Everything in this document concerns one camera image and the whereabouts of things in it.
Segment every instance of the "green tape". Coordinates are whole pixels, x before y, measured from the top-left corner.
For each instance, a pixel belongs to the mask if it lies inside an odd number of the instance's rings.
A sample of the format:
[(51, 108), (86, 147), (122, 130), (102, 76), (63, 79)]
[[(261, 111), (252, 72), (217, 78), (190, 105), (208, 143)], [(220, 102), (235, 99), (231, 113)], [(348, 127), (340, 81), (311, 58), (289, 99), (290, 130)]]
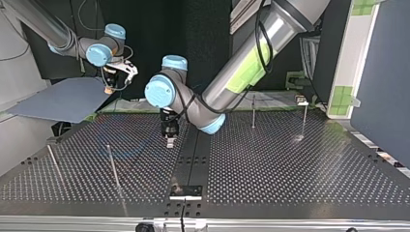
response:
[(353, 87), (351, 86), (336, 86), (332, 97), (329, 114), (342, 116), (347, 115), (352, 104), (352, 92)]
[[(261, 44), (262, 56), (265, 62), (269, 59), (269, 47), (266, 43)], [(257, 52), (257, 47), (255, 46), (244, 61), (241, 67), (234, 73), (232, 78), (229, 80), (226, 88), (233, 93), (240, 94), (247, 88), (248, 85), (254, 86), (260, 78), (265, 75), (262, 64), (259, 61), (259, 55)]]
[(354, 0), (352, 15), (371, 15), (375, 0)]

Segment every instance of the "metal rod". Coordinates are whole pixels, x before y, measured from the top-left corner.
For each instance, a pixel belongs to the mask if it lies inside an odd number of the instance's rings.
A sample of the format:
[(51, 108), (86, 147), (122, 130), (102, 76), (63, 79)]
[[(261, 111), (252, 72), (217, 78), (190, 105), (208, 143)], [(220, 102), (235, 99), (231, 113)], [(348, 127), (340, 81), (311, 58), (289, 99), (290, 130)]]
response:
[(54, 165), (58, 165), (57, 159), (54, 157), (54, 153), (52, 152), (52, 148), (49, 144), (47, 144), (47, 149), (48, 149), (48, 152), (51, 155), (51, 159), (52, 159), (52, 162), (54, 163)]
[(55, 47), (70, 42), (67, 26), (37, 0), (3, 0), (5, 8)]
[(304, 124), (307, 121), (307, 116), (308, 116), (308, 104), (305, 105)]
[(109, 159), (111, 160), (112, 172), (114, 173), (115, 182), (117, 184), (117, 187), (120, 188), (120, 180), (118, 179), (117, 168), (115, 167), (114, 157), (112, 156), (111, 152), (111, 146), (106, 145), (106, 151), (108, 152)]
[(255, 102), (256, 102), (255, 95), (253, 95), (253, 99), (252, 99), (252, 112), (253, 112), (253, 114), (252, 114), (252, 128), (253, 129), (255, 128), (255, 117), (256, 117)]

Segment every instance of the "vertical metal pin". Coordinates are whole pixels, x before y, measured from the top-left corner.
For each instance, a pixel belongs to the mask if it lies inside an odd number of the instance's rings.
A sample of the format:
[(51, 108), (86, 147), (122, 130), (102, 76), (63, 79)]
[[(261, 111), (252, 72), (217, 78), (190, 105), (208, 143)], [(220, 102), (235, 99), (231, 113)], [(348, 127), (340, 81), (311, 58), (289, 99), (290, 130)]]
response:
[(307, 121), (307, 116), (308, 116), (308, 104), (305, 105), (304, 123)]
[(58, 165), (57, 159), (54, 157), (54, 153), (52, 152), (52, 148), (49, 144), (47, 144), (47, 149), (48, 149), (48, 152), (51, 155), (51, 159), (52, 159), (52, 162), (54, 163), (54, 165)]
[(256, 102), (256, 99), (255, 99), (255, 95), (253, 95), (253, 99), (252, 99), (252, 128), (254, 129), (255, 128), (255, 114), (256, 114), (256, 107), (255, 107), (255, 102)]
[(117, 187), (120, 188), (120, 180), (118, 179), (117, 168), (115, 167), (114, 157), (112, 156), (111, 152), (111, 146), (106, 145), (106, 151), (108, 152), (109, 159), (111, 160), (112, 172), (114, 173), (115, 182), (117, 183)]

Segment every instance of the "cable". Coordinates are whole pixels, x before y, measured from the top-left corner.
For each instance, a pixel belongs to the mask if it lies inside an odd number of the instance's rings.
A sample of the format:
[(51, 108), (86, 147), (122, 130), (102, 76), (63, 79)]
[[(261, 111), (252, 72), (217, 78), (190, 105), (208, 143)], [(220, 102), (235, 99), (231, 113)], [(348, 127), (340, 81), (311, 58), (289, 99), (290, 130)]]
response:
[(106, 83), (105, 75), (103, 74), (103, 68), (102, 68), (102, 81), (103, 81), (103, 84), (105, 85), (105, 87), (108, 87), (108, 88), (110, 88), (110, 89), (113, 90), (113, 91), (123, 91), (123, 90), (125, 90), (125, 89), (129, 86), (128, 84), (126, 84), (126, 85), (124, 85), (124, 87), (121, 88), (121, 89), (116, 89), (116, 88), (109, 87), (109, 86), (108, 86), (108, 83)]
[(303, 65), (305, 66), (305, 69), (307, 70), (307, 79), (310, 81), (310, 85), (311, 85), (311, 88), (314, 91), (314, 94), (317, 96), (319, 101), (322, 103), (323, 107), (325, 107), (326, 111), (328, 111), (327, 104), (325, 104), (325, 102), (320, 98), (319, 94), (316, 91), (316, 88), (314, 88), (312, 77), (310, 76), (309, 71), (308, 71), (307, 59), (305, 59), (305, 48), (303, 46), (301, 46), (301, 48), (302, 48), (302, 58), (303, 58), (302, 60), (304, 61)]
[(21, 52), (20, 54), (18, 54), (18, 55), (16, 55), (16, 56), (12, 56), (12, 57), (9, 57), (9, 58), (0, 59), (0, 62), (1, 62), (1, 61), (14, 60), (14, 59), (17, 59), (17, 58), (19, 58), (19, 57), (25, 55), (25, 54), (27, 53), (27, 51), (29, 50), (29, 48), (30, 48), (30, 44), (29, 44), (29, 43), (27, 42), (27, 40), (18, 32), (18, 30), (15, 28), (15, 26), (12, 24), (12, 22), (9, 20), (9, 18), (6, 16), (6, 14), (4, 14), (3, 9), (0, 10), (0, 12), (2, 13), (2, 16), (7, 20), (8, 24), (9, 24), (9, 25), (13, 28), (13, 30), (18, 34), (18, 36), (19, 36), (22, 40), (24, 40), (24, 41), (27, 43), (27, 46), (26, 46), (26, 48), (24, 49), (23, 52)]
[[(262, 1), (260, 2), (259, 9), (258, 9), (258, 11), (256, 12), (255, 39), (256, 39), (256, 47), (257, 47), (257, 53), (258, 53), (258, 56), (259, 56), (260, 63), (261, 63), (261, 65), (262, 65), (262, 68), (263, 68), (263, 70), (265, 71), (265, 73), (266, 73), (266, 74), (269, 74), (269, 73), (271, 73), (272, 70), (273, 70), (273, 60), (274, 60), (273, 54), (274, 54), (274, 50), (273, 50), (272, 42), (271, 42), (271, 40), (270, 40), (270, 38), (269, 38), (269, 36), (268, 36), (268, 33), (266, 32), (265, 25), (264, 25), (263, 22), (260, 20), (260, 17), (261, 17), (261, 14), (262, 14), (262, 9), (263, 9), (264, 4), (265, 4), (265, 0), (262, 0)], [(268, 44), (268, 47), (269, 47), (269, 59), (268, 59), (268, 63), (267, 63), (267, 64), (265, 63), (265, 59), (264, 59), (264, 57), (263, 57), (263, 52), (262, 52), (262, 48), (261, 48), (261, 44), (260, 44), (260, 38), (259, 38), (259, 37), (260, 37), (260, 34), (259, 34), (260, 32), (259, 32), (259, 29), (260, 29), (260, 31), (262, 31), (263, 37), (265, 38), (266, 43)]]
[(17, 59), (17, 58), (21, 57), (21, 56), (25, 55), (25, 53), (27, 53), (28, 48), (30, 48), (29, 44), (26, 46), (25, 50), (21, 54), (18, 54), (16, 56), (9, 57), (9, 58), (6, 58), (6, 59), (0, 59), (0, 62), (1, 61), (10, 61), (10, 60), (14, 60), (14, 59)]
[(77, 16), (78, 16), (79, 23), (81, 24), (82, 27), (84, 27), (85, 29), (87, 29), (87, 30), (89, 30), (89, 31), (103, 31), (104, 29), (90, 28), (90, 27), (86, 26), (86, 25), (84, 24), (84, 22), (82, 21), (82, 19), (81, 19), (81, 10), (82, 10), (82, 7), (84, 7), (84, 4), (85, 4), (86, 2), (87, 2), (87, 0), (84, 0), (84, 1), (81, 3), (81, 5), (79, 5), (78, 12), (77, 12)]
[(15, 26), (12, 24), (12, 22), (9, 20), (9, 18), (6, 16), (6, 14), (3, 12), (3, 9), (1, 9), (0, 12), (2, 13), (2, 16), (7, 20), (9, 25), (13, 28), (13, 30), (15, 30), (15, 32), (18, 34), (18, 36), (22, 40), (24, 40), (26, 43), (28, 43), (27, 40), (18, 32), (18, 30), (15, 28)]
[(182, 213), (181, 213), (181, 217), (180, 217), (180, 221), (181, 221), (181, 231), (185, 232), (185, 224), (184, 224), (184, 212), (185, 212), (185, 203), (187, 200), (184, 201), (184, 207), (182, 208)]
[(126, 48), (130, 51), (130, 53), (131, 53), (129, 56), (127, 56), (126, 58), (124, 58), (124, 60), (128, 60), (128, 59), (130, 59), (130, 58), (133, 57), (133, 49), (132, 49), (130, 46), (125, 45), (125, 44), (124, 44), (124, 47), (126, 47)]
[(241, 102), (244, 100), (244, 98), (247, 96), (249, 90), (251, 89), (251, 86), (248, 86), (247, 90), (245, 93), (242, 95), (242, 97), (238, 100), (238, 102), (228, 110), (228, 113), (232, 113), (238, 106), (241, 104)]

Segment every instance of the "gray robot arm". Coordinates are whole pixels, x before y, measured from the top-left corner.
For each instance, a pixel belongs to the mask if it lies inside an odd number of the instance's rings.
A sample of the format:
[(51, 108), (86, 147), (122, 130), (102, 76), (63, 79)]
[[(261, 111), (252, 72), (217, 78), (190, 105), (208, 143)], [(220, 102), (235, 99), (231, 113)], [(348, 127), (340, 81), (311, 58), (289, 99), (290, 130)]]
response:
[[(330, 0), (273, 0), (264, 21), (273, 47), (278, 54), (298, 34), (310, 30), (322, 15)], [(264, 59), (269, 48), (263, 36), (259, 38)], [(148, 102), (158, 108), (170, 108), (185, 114), (200, 130), (213, 134), (225, 120), (226, 108), (248, 86), (253, 86), (264, 76), (254, 35), (222, 68), (202, 96), (194, 96), (185, 85), (187, 60), (180, 56), (165, 56), (162, 71), (156, 74), (145, 88)]]
[(72, 29), (51, 14), (37, 0), (3, 0), (7, 11), (12, 12), (20, 21), (28, 25), (48, 43), (51, 51), (72, 57), (87, 59), (96, 67), (125, 71), (130, 66), (132, 73), (137, 73), (130, 62), (119, 58), (123, 54), (126, 30), (117, 24), (107, 24), (104, 36), (99, 40), (79, 38)]

